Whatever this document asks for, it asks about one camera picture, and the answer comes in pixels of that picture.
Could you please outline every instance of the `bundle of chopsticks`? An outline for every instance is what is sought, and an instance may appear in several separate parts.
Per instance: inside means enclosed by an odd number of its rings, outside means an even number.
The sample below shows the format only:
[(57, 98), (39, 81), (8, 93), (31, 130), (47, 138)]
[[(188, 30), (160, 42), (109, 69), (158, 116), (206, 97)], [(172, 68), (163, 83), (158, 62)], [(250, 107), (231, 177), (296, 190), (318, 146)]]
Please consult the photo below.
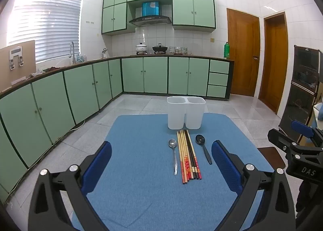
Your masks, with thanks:
[(191, 179), (202, 179), (188, 130), (178, 131), (177, 140), (180, 152), (180, 167), (183, 184), (187, 183)]

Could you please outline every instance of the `window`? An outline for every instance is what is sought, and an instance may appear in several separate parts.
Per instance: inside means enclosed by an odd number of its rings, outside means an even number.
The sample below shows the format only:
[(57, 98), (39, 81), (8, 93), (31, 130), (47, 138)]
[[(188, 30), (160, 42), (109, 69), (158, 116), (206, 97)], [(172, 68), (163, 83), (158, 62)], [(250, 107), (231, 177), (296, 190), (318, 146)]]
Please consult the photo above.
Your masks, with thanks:
[(35, 40), (36, 62), (80, 53), (82, 0), (15, 0), (8, 22), (8, 45)]

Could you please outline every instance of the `tiled floor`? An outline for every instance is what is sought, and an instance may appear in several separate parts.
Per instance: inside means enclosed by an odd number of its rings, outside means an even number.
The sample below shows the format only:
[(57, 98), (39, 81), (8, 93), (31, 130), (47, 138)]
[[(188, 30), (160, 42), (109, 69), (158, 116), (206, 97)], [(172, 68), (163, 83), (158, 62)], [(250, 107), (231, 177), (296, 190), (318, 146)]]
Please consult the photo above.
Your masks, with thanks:
[[(273, 146), (267, 139), (267, 133), (278, 127), (280, 118), (257, 98), (231, 95), (229, 101), (206, 100), (206, 103), (205, 112), (221, 113), (230, 117), (256, 147)], [(119, 115), (158, 113), (167, 113), (167, 97), (122, 95), (67, 136), (30, 172), (7, 205), (7, 211), (21, 230), (27, 230), (32, 191), (41, 169), (47, 168), (50, 172), (64, 171), (72, 164), (80, 164), (87, 155), (96, 152)], [(301, 180), (292, 176), (287, 178), (296, 202)], [(67, 193), (62, 192), (62, 197), (71, 216), (73, 209)]]

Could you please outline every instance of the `green bottle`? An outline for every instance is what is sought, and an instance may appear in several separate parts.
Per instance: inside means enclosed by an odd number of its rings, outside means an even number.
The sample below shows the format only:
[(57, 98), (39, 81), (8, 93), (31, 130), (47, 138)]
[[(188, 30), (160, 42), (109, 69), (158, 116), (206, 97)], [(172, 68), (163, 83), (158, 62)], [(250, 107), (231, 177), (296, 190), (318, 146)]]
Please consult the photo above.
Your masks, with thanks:
[(230, 45), (228, 42), (224, 45), (224, 58), (229, 59), (230, 57)]

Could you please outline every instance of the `kitchen faucet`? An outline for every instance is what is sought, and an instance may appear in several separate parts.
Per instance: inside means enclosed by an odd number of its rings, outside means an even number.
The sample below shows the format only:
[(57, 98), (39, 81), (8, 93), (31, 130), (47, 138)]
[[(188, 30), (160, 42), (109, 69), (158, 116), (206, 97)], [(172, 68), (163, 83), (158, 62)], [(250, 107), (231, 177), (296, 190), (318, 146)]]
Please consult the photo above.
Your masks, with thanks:
[(73, 41), (71, 41), (71, 43), (69, 44), (69, 58), (72, 57), (72, 54), (71, 54), (72, 46), (73, 46), (73, 64), (75, 64), (76, 61), (75, 61), (75, 50), (74, 50), (74, 42)]

